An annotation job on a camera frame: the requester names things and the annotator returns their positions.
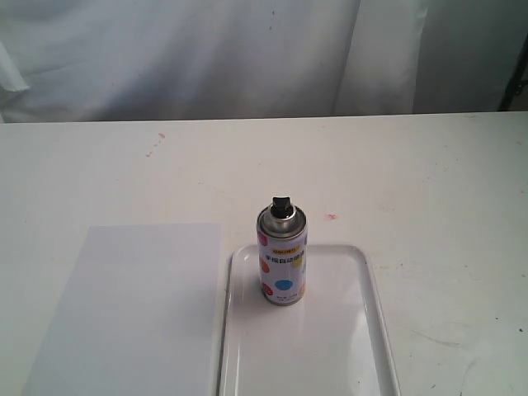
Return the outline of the white spray paint can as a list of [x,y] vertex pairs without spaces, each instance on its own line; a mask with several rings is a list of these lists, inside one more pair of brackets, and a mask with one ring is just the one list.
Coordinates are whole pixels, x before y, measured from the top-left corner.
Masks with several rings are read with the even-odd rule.
[[260,285],[276,305],[299,302],[306,290],[308,223],[289,197],[274,197],[257,216]]

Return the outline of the white plastic tray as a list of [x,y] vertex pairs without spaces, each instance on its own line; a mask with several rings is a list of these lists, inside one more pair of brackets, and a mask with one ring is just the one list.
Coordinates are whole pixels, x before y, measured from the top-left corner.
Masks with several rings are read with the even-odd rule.
[[265,299],[257,259],[254,245],[230,258],[217,394],[399,394],[374,272],[358,247],[310,245],[307,290],[287,306]]

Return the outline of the white paper sheet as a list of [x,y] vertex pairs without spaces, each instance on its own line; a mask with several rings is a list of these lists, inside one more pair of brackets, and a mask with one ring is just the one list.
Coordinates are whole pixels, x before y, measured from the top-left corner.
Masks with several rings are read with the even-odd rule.
[[218,224],[91,228],[26,395],[207,395]]

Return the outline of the white backdrop cloth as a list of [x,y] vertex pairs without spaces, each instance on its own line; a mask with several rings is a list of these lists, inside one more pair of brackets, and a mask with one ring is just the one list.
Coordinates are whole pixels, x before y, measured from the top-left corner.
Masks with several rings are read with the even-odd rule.
[[4,1],[1,119],[494,111],[524,1]]

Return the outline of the black stand in corner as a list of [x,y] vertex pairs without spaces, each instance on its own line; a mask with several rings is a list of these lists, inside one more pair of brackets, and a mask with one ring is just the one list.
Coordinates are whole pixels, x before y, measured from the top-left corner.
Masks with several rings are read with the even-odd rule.
[[519,62],[498,110],[527,111],[527,58]]

